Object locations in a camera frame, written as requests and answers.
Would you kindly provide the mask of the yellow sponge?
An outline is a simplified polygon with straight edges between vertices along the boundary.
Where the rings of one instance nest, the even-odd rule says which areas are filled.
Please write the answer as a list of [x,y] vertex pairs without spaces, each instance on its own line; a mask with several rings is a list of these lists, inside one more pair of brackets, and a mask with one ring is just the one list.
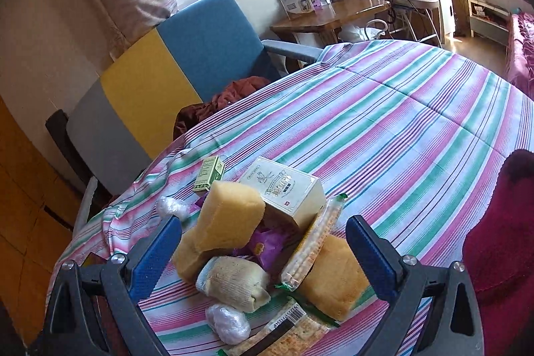
[[235,182],[214,182],[196,221],[196,249],[205,252],[245,247],[264,211],[265,202],[253,187]]
[[368,287],[347,241],[328,235],[297,292],[323,314],[343,322]]
[[199,250],[195,244],[197,234],[198,230],[196,228],[187,231],[181,237],[178,247],[171,258],[178,276],[190,284],[196,282],[196,278],[208,260],[220,254],[218,249]]

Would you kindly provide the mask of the white plastic bag ball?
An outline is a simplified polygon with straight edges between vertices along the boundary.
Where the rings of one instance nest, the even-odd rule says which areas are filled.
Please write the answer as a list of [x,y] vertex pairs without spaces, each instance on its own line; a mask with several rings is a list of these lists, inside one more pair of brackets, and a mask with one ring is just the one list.
[[206,309],[206,322],[219,339],[228,345],[238,345],[251,335],[250,323],[243,312],[229,305],[214,304]]

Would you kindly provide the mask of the cracker pack black stripe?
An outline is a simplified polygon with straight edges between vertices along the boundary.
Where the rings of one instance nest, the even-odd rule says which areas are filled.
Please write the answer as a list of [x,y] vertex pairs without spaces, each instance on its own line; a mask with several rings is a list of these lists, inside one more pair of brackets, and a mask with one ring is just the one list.
[[217,355],[303,355],[339,324],[293,297],[254,336]]

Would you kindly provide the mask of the beige sock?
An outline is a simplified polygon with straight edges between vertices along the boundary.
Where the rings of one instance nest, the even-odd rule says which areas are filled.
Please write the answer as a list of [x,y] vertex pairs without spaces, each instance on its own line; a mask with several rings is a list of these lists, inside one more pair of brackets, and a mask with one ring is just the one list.
[[214,257],[196,279],[196,289],[222,304],[252,314],[271,301],[270,276],[258,264],[235,257]]

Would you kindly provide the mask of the green snack pack Weidan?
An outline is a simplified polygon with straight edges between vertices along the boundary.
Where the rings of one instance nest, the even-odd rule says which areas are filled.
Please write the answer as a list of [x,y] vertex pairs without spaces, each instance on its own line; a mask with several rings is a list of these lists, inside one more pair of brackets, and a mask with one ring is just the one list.
[[347,202],[346,193],[329,198],[324,209],[317,215],[300,244],[292,253],[280,274],[278,288],[294,292],[313,267],[326,237],[336,224]]

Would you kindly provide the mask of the small green box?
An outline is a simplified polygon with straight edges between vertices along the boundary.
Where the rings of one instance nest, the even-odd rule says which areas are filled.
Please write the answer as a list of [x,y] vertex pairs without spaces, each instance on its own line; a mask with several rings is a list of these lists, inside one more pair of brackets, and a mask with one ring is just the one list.
[[225,163],[218,155],[203,160],[193,186],[194,193],[205,193],[211,189],[213,182],[220,181],[225,172]]

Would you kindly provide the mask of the purple snack wrapper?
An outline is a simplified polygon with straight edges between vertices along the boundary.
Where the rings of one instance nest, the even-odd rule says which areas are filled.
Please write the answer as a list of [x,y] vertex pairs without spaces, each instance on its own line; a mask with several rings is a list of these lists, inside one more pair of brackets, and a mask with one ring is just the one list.
[[232,256],[258,264],[272,277],[278,276],[302,239],[300,231],[290,226],[268,227],[261,223],[243,248]]

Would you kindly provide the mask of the blue yellow grey chair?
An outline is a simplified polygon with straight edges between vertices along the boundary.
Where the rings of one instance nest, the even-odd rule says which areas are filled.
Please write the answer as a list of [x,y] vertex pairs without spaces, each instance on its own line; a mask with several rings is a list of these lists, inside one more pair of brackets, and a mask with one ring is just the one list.
[[127,49],[71,112],[56,110],[45,127],[85,184],[72,225],[120,195],[171,143],[182,108],[209,101],[232,81],[281,79],[277,54],[313,63],[320,49],[262,40],[235,0],[199,0]]

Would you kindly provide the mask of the striped bed sheet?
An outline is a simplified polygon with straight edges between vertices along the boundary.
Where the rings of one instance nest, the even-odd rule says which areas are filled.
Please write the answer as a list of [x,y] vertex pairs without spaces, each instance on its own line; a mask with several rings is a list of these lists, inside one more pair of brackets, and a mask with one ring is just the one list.
[[[194,193],[193,186],[203,160],[213,155],[225,163],[220,181],[240,183],[264,157],[318,177],[326,202],[346,193],[329,235],[346,240],[347,221],[360,215],[402,256],[426,266],[464,264],[464,240],[488,209],[505,160],[520,149],[533,153],[532,100],[488,69],[412,41],[331,45],[308,68],[175,140],[74,238],[56,264],[51,288],[68,260],[84,266],[129,253],[162,221],[156,212],[162,196],[190,207],[189,218],[180,221],[181,237],[196,227],[209,191]],[[221,302],[183,281],[171,258],[139,303],[166,355],[217,355],[234,347],[206,322],[206,309]],[[271,301],[243,312],[250,337],[289,297],[316,308],[297,289],[278,288],[280,274],[269,275]],[[397,354],[413,355],[430,303],[420,303]],[[369,284],[348,318],[335,320],[339,327],[303,355],[361,355],[387,308]]]

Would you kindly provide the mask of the cream tea box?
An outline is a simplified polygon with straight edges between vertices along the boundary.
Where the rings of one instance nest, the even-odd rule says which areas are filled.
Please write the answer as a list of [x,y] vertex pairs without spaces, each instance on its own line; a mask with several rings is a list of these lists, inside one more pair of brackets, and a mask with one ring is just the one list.
[[239,182],[257,190],[272,215],[300,232],[308,229],[326,205],[318,177],[264,157],[258,157]]

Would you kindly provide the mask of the maroon cloth on chair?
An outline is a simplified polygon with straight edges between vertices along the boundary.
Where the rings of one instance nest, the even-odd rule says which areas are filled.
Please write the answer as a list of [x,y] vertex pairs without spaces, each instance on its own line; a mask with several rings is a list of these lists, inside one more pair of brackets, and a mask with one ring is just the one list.
[[234,80],[222,92],[215,94],[208,102],[181,108],[174,123],[173,139],[178,139],[182,134],[191,130],[200,122],[209,118],[209,116],[252,95],[270,83],[268,79],[259,76]]

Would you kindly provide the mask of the folding white table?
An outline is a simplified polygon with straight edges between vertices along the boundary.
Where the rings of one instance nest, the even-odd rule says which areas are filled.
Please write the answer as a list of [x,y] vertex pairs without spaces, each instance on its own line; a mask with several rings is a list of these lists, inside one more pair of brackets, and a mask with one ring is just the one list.
[[[434,40],[439,48],[442,47],[442,40],[437,30],[433,10],[439,8],[439,0],[388,0],[393,7],[400,22],[404,25],[408,35],[413,41],[429,42]],[[426,34],[418,37],[416,28],[413,25],[412,16],[416,14],[420,17],[422,26]]]

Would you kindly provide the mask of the white shelf unit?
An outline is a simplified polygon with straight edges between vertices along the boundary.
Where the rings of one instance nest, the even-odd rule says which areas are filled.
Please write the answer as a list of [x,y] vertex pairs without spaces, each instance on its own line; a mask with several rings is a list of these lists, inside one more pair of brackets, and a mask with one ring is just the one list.
[[507,46],[511,14],[483,0],[467,0],[471,36],[481,36],[502,46]]

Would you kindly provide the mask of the wooden side table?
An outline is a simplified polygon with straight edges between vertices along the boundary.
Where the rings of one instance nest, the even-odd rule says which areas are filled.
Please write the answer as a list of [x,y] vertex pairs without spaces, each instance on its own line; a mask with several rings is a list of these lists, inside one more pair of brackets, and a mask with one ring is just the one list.
[[282,40],[296,42],[295,34],[312,33],[319,36],[324,45],[338,42],[341,28],[357,20],[370,20],[376,14],[387,11],[390,3],[372,4],[365,0],[343,0],[329,4],[309,14],[294,14],[270,29]]

